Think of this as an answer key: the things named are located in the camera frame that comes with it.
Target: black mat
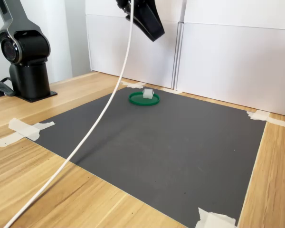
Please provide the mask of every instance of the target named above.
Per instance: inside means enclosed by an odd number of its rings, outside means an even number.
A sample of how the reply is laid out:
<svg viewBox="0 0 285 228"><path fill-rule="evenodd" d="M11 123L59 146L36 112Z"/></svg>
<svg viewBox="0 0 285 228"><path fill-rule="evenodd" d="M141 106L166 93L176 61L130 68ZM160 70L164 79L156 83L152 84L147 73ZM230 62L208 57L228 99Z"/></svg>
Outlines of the black mat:
<svg viewBox="0 0 285 228"><path fill-rule="evenodd" d="M239 219L265 127L246 111L163 91L156 106L117 92L71 160L188 227L198 207ZM36 143L66 158L105 106L102 97L45 120Z"/></svg>

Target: masking tape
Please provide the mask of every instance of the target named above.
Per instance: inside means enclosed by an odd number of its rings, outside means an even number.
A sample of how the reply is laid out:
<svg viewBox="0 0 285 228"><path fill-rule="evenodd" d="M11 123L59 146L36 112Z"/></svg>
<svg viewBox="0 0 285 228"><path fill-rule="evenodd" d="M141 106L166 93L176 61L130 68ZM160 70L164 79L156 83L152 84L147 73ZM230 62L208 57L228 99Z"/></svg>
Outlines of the masking tape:
<svg viewBox="0 0 285 228"><path fill-rule="evenodd" d="M13 134L10 134L4 138L0 139L0 147L6 147L12 143L19 141L20 139L27 137L32 141L35 141L39 138L39 132L43 129L46 129L50 126L55 125L54 122L50 123L36 123L33 126L28 125L16 118L13 118L9 122L9 128L16 131Z"/></svg>
<svg viewBox="0 0 285 228"><path fill-rule="evenodd" d="M236 220L226 215L220 215L212 212L206 212L199 208L200 221L195 228L236 228Z"/></svg>
<svg viewBox="0 0 285 228"><path fill-rule="evenodd" d="M132 89L135 89L135 88L142 89L143 86L145 85L145 83L143 82L129 83L129 82L124 82L124 81L122 81L122 84Z"/></svg>
<svg viewBox="0 0 285 228"><path fill-rule="evenodd" d="M276 124L276 125L285 127L285 121L277 120L277 119L274 119L272 117L269 117L269 115L270 115L269 112L257 110L255 113L247 112L247 114L250 117L250 119L252 119L252 120L263 120L263 121L270 122L272 124Z"/></svg>
<svg viewBox="0 0 285 228"><path fill-rule="evenodd" d="M167 88L162 88L161 90L165 91L165 92L168 92L168 93L172 93L172 94L181 94L182 93L181 91L176 91L176 90L167 89Z"/></svg>

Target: wooden tabletop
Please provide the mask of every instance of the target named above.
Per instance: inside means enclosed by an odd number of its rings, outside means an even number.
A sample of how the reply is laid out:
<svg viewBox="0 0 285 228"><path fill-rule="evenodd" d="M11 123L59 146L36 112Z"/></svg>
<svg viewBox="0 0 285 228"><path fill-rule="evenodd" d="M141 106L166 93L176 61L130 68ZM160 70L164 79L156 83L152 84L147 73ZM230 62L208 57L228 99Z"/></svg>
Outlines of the wooden tabletop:
<svg viewBox="0 0 285 228"><path fill-rule="evenodd" d="M117 79L115 76L91 73L57 82L51 84L51 89L58 92L57 96L35 103L28 103L16 97L0 97L0 138L13 133L8 128L12 118L28 124L38 123L110 94ZM256 111L196 95L180 95ZM285 121L285 116L270 116ZM0 148L0 228L42 187L63 161L60 156L25 138ZM183 225L69 162L12 227ZM266 123L238 227L285 228L285 127Z"/></svg>

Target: white cable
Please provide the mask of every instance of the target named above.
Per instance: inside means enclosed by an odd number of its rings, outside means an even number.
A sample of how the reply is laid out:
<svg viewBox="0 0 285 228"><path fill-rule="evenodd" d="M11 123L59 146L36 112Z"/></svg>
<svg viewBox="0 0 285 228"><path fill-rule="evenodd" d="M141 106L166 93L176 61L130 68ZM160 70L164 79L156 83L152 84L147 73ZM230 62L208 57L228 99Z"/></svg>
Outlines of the white cable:
<svg viewBox="0 0 285 228"><path fill-rule="evenodd" d="M20 211L17 212L17 214L5 225L4 228L9 228L19 217L20 215L35 201L35 199L43 192L43 190L52 182L52 180L61 172L61 170L65 167L65 165L71 160L71 158L75 155L75 153L79 150L79 148L81 147L81 145L86 141L86 139L89 137L89 135L92 133L92 131L94 130L94 128L97 126L97 124L99 123L99 121L101 120L101 118L103 117L103 115L105 114L107 108L109 107L113 97L115 96L115 93L118 89L118 86L123 78L123 74L124 74L124 69L128 60L128 56L129 56L129 50L130 50L130 44L131 44L131 39L132 39L132 28L133 28L133 18L134 18L134 0L131 0L131 15L130 15L131 19L130 19L130 32L129 32L129 40L128 40L128 48L127 48L127 52L125 55L125 59L124 59L124 63L123 63L123 68L122 71L120 73L118 82L116 84L116 87L114 89L114 91L112 92L112 95L108 101L108 103L106 104L106 106L104 107L103 111L100 113L98 119L96 120L96 122L94 123L94 125L91 127L91 129L89 130L89 132L86 134L86 136L81 140L81 142L78 144L78 146L73 150L73 152L70 154L70 156L66 159L66 161L60 166L60 168L55 172L55 174L46 182L45 185L43 185L43 187L26 203L26 205L23 206L23 208L20 209Z"/></svg>

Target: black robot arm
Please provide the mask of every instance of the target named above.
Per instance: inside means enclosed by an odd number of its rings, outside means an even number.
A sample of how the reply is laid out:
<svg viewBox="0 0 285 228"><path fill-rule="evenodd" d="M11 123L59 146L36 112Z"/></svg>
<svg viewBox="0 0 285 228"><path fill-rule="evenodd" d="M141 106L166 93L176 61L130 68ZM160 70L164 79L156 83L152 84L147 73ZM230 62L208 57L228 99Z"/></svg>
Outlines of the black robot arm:
<svg viewBox="0 0 285 228"><path fill-rule="evenodd" d="M130 20L131 2L116 0L119 8L123 9L127 20ZM165 34L161 19L158 16L155 0L134 0L134 24L152 41Z"/></svg>
<svg viewBox="0 0 285 228"><path fill-rule="evenodd" d="M15 95L29 102L57 93L50 91L46 63L50 45L39 26L31 22L20 0L0 0L4 25L0 30L1 50L11 63L13 93L0 83L0 96Z"/></svg>

